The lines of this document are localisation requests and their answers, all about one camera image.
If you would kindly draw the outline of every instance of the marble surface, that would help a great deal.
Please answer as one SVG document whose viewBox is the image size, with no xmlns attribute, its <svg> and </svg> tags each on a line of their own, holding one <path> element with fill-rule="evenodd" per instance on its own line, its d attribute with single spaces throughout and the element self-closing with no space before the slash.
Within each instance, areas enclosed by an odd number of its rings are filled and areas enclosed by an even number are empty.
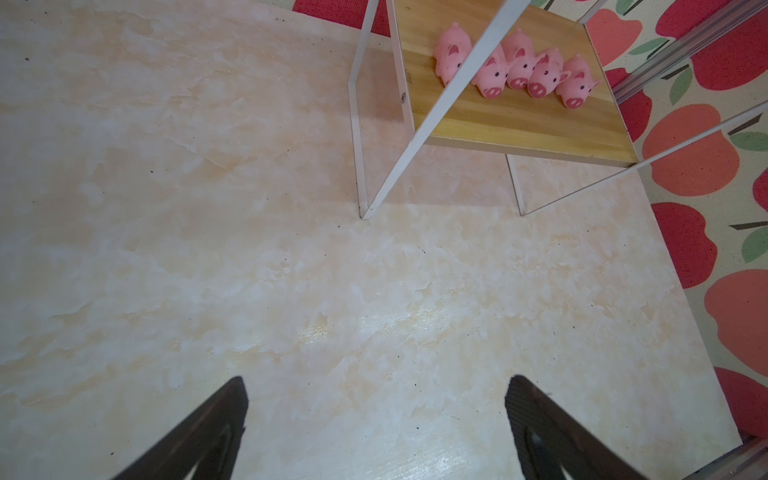
<svg viewBox="0 0 768 480">
<path fill-rule="evenodd" d="M 365 222 L 351 28 L 239 0 L 0 22 L 0 477 L 110 478 L 235 375 L 235 478 L 520 478 L 514 374 L 649 478 L 739 443 L 637 176 L 523 219 L 503 156 L 427 147 Z M 372 46 L 371 189 L 405 141 Z"/>
</svg>

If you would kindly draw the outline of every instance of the pig snout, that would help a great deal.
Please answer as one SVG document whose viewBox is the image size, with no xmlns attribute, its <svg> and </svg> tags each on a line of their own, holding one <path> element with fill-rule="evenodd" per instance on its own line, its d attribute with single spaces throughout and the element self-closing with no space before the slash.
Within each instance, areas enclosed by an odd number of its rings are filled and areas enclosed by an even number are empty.
<svg viewBox="0 0 768 480">
<path fill-rule="evenodd" d="M 547 89 L 544 88 L 544 85 L 536 82 L 528 86 L 528 93 L 531 94 L 533 98 L 541 98 L 547 94 Z"/>
<path fill-rule="evenodd" d="M 486 89 L 485 89 L 485 90 L 483 90 L 482 92 L 483 92 L 483 95 L 484 95 L 486 98 L 496 98 L 496 97 L 498 97 L 500 94 L 502 94 L 502 90 L 501 90 L 501 88 L 499 88 L 499 87 L 486 88 Z"/>
<path fill-rule="evenodd" d="M 528 80 L 526 80 L 523 77 L 516 78 L 509 82 L 509 86 L 514 88 L 515 90 L 520 90 L 521 88 L 525 88 L 525 85 L 528 84 Z"/>
<path fill-rule="evenodd" d="M 565 106 L 568 108 L 579 108 L 584 104 L 584 100 L 581 98 L 569 98 L 565 102 Z"/>
</svg>

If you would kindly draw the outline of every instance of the rubber pig figurine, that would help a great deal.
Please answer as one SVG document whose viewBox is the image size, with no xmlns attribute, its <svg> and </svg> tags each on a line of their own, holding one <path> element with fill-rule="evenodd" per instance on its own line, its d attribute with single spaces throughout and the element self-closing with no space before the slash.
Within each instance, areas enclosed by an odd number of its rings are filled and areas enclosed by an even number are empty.
<svg viewBox="0 0 768 480">
<path fill-rule="evenodd" d="M 528 81 L 528 94 L 542 98 L 550 94 L 561 82 L 571 76 L 563 69 L 563 56 L 557 48 L 547 48 L 538 54 L 538 62 Z"/>
<path fill-rule="evenodd" d="M 502 94 L 508 76 L 509 65 L 504 56 L 504 49 L 501 45 L 496 45 L 491 56 L 469 83 L 476 85 L 483 97 L 496 98 Z"/>
<path fill-rule="evenodd" d="M 554 91 L 560 95 L 566 107 L 579 108 L 600 81 L 592 79 L 589 64 L 579 54 L 566 61 L 563 69 L 574 73 L 568 80 L 560 83 Z"/>
<path fill-rule="evenodd" d="M 471 50 L 472 40 L 467 32 L 458 26 L 458 22 L 453 22 L 453 25 L 440 35 L 433 56 L 437 60 L 435 74 L 440 77 L 444 86 L 448 86 Z"/>
<path fill-rule="evenodd" d="M 531 39 L 523 33 L 522 28 L 518 27 L 511 35 L 502 40 L 502 48 L 509 64 L 507 86 L 515 90 L 525 88 L 537 61 L 536 55 L 533 53 Z"/>
</svg>

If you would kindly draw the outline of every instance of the wooden board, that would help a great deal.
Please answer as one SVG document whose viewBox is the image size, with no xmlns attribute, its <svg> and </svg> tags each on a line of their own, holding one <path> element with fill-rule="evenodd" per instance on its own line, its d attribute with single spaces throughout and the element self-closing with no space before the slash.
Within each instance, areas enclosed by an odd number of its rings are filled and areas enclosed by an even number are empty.
<svg viewBox="0 0 768 480">
<path fill-rule="evenodd" d="M 392 2 L 397 27 L 392 39 L 402 49 L 403 65 L 397 67 L 404 69 L 399 76 L 407 82 L 406 97 L 418 128 L 443 89 L 432 57 L 438 37 L 451 23 L 459 22 L 472 41 L 477 41 L 502 0 Z M 557 46 L 566 60 L 581 53 L 592 75 L 602 78 L 602 83 L 584 106 L 574 110 L 566 108 L 554 92 L 537 99 L 526 90 L 505 88 L 499 97 L 489 100 L 477 87 L 468 85 L 427 143 L 620 167 L 636 164 L 637 155 L 586 28 L 532 6 L 513 28 L 518 26 L 531 37 L 536 51 Z"/>
</svg>

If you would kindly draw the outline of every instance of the patterned wallpaper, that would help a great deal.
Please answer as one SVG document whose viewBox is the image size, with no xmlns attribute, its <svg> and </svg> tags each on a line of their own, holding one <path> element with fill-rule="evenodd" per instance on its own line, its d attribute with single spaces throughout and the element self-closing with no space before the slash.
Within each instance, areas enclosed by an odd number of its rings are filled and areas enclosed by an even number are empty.
<svg viewBox="0 0 768 480">
<path fill-rule="evenodd" d="M 621 105 L 648 158 L 768 100 L 768 8 Z M 768 438 L 768 114 L 641 169 L 736 424 Z"/>
</svg>

